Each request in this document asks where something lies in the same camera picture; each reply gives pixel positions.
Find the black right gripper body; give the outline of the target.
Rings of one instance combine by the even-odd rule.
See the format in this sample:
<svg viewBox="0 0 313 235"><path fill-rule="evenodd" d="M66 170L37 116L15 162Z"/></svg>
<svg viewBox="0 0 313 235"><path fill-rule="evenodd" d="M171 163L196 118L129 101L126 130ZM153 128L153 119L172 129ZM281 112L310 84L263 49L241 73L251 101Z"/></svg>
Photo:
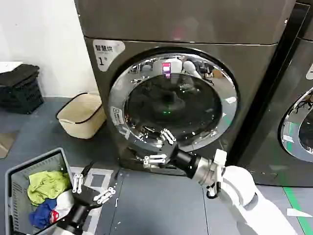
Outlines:
<svg viewBox="0 0 313 235"><path fill-rule="evenodd" d="M194 178L198 169L201 156L192 155L189 152L185 152L179 149L176 143L174 143L173 145L164 145L161 152L162 154L166 155L166 158L165 163L158 164L160 167L173 165L176 168L184 171L188 178Z"/></svg>

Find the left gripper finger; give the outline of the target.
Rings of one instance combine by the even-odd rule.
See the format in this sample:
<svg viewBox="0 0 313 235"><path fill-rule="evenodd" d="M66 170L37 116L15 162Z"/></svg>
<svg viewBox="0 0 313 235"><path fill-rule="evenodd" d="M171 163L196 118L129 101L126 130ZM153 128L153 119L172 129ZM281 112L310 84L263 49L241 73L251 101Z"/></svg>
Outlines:
<svg viewBox="0 0 313 235"><path fill-rule="evenodd" d="M80 173L74 173L73 176L73 186L72 193L81 194L82 193L82 185L84 178L89 173L91 167L94 165L94 161L91 161L87 166L85 166Z"/></svg>
<svg viewBox="0 0 313 235"><path fill-rule="evenodd" d="M94 197L98 204L118 204L120 194L120 168L94 169L93 186L99 191Z"/></svg>

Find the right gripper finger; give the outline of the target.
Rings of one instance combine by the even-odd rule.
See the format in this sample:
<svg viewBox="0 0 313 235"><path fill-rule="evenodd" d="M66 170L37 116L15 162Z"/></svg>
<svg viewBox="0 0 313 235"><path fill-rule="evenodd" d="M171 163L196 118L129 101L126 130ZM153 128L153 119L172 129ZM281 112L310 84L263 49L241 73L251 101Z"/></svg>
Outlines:
<svg viewBox="0 0 313 235"><path fill-rule="evenodd" d="M165 165L167 157L162 148L143 149L127 147L127 168L130 169L151 169Z"/></svg>
<svg viewBox="0 0 313 235"><path fill-rule="evenodd" d="M145 136L148 139L153 139L155 145L162 146L163 144L173 145L177 139L176 137L166 128L163 129L155 129L152 127L144 126Z"/></svg>

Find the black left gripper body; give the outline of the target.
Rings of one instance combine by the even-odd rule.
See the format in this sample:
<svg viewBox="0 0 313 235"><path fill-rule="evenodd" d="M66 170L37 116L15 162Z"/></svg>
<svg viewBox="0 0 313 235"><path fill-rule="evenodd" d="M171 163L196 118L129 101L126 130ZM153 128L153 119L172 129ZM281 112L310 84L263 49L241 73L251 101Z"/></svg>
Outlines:
<svg viewBox="0 0 313 235"><path fill-rule="evenodd" d="M65 230L81 230L91 210L101 207L94 197L100 194L99 191L94 190L85 185L81 186L82 192L80 194L74 193L74 205L64 220Z"/></svg>

